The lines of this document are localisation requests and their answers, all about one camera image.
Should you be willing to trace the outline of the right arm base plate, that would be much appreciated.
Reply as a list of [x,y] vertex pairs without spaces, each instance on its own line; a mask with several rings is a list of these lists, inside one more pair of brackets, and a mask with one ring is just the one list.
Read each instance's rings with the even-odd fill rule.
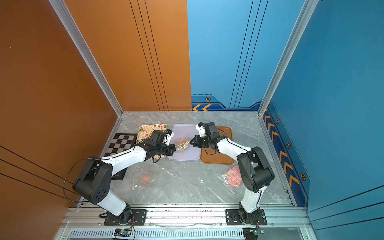
[[262,209],[257,209],[252,213],[247,213],[241,209],[225,210],[226,221],[228,226],[234,225],[256,225],[266,226],[268,224],[267,217]]

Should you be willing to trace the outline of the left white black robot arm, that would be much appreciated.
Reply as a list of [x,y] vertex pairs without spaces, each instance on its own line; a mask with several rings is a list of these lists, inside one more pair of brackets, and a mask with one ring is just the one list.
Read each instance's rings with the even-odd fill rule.
[[110,189],[112,177],[137,163],[147,160],[156,163],[155,156],[172,156],[176,151],[175,145],[170,143],[173,136],[169,129],[155,130],[150,137],[126,151],[109,157],[87,158],[73,183],[73,190],[115,216],[120,223],[133,224],[131,206]]

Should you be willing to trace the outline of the ziploc bag ring cookies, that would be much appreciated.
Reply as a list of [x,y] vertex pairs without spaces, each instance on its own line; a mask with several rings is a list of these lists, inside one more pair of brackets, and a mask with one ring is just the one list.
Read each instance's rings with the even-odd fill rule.
[[158,172],[145,171],[138,167],[133,175],[132,190],[143,187],[152,187],[159,175],[160,174]]

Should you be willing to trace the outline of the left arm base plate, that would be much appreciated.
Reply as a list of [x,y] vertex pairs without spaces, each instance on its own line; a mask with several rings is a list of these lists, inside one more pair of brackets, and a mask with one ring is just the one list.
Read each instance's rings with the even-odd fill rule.
[[107,212],[104,225],[105,226],[144,226],[147,217],[146,209],[133,209],[127,212],[127,217],[117,217]]

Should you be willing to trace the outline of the ziploc bag mixed cookies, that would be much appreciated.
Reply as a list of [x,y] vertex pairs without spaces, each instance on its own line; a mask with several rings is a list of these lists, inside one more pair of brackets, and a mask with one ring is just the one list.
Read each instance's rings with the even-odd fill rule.
[[174,140],[174,145],[176,147],[177,151],[185,151],[189,145],[190,145],[190,136],[189,135],[182,135],[178,136]]

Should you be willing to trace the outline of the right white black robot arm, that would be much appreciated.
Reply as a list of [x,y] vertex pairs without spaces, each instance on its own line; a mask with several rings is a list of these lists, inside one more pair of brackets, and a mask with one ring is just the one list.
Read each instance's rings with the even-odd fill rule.
[[275,179],[275,174],[264,151],[260,147],[242,146],[226,136],[221,136],[213,122],[199,123],[196,129],[199,134],[190,141],[193,147],[211,148],[238,163],[241,179],[246,187],[239,203],[238,222],[243,225],[267,225],[267,217],[260,208],[260,201],[267,187]]

